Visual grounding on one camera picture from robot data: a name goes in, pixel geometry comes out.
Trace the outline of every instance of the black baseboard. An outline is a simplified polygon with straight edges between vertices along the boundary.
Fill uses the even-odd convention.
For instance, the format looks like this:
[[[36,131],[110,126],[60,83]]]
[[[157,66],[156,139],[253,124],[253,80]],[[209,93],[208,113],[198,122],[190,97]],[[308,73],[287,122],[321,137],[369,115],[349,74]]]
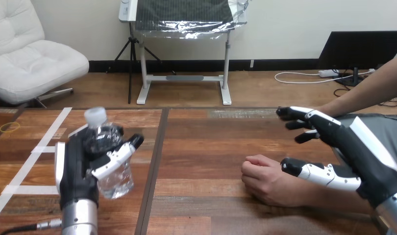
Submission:
[[[250,60],[230,60],[229,71],[288,71],[315,70],[318,59],[288,59],[288,60],[254,60],[253,68]],[[159,63],[147,60],[148,72],[214,72],[223,71],[224,60],[165,60]],[[141,72],[141,63],[133,64],[133,72]],[[129,61],[113,60],[89,61],[89,72],[129,72]]]

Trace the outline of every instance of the fist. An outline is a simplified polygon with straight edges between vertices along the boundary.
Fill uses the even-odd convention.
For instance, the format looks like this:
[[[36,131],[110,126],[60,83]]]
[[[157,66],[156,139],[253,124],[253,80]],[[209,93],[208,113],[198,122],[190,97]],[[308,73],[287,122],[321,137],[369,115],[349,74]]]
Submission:
[[[242,181],[249,193],[269,205],[299,207],[305,205],[305,180],[282,172],[279,162],[263,155],[246,157]]]

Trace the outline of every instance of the yellow rubber band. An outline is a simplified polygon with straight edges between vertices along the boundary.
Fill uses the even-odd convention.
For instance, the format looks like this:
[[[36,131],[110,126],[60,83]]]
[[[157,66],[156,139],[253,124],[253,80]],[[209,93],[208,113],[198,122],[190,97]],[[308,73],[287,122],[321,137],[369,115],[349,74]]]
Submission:
[[[3,130],[2,130],[3,127],[5,127],[5,126],[7,126],[7,125],[10,125],[10,124],[16,124],[16,125],[17,125],[17,128],[15,128],[15,129],[13,129],[13,130],[9,130],[9,131],[3,131]],[[2,133],[13,132],[13,131],[16,131],[20,126],[21,126],[21,125],[20,125],[18,122],[9,122],[9,123],[6,123],[6,124],[2,125],[2,126],[0,127],[0,131],[1,131]]]

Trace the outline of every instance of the white cushioned chair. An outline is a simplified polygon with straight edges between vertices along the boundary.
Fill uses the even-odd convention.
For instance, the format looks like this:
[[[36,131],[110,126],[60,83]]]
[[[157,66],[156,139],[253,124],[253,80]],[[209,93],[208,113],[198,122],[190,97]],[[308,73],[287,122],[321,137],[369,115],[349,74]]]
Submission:
[[[19,104],[87,73],[89,62],[78,51],[44,40],[44,31],[30,0],[0,0],[0,99]]]

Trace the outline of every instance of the robotic arm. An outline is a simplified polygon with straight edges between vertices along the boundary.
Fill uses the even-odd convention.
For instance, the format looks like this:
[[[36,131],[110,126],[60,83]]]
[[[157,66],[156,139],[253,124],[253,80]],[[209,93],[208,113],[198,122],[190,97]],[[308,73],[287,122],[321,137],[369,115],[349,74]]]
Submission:
[[[292,120],[288,129],[313,129],[297,136],[296,142],[321,139],[349,166],[286,158],[281,162],[284,172],[329,188],[356,190],[397,233],[397,164],[359,117],[345,127],[313,109],[287,107],[276,113],[282,120]]]
[[[142,144],[141,135],[91,161],[85,157],[80,133],[68,143],[58,142],[55,151],[55,178],[62,210],[62,235],[98,234],[98,180],[107,177],[129,159]]]

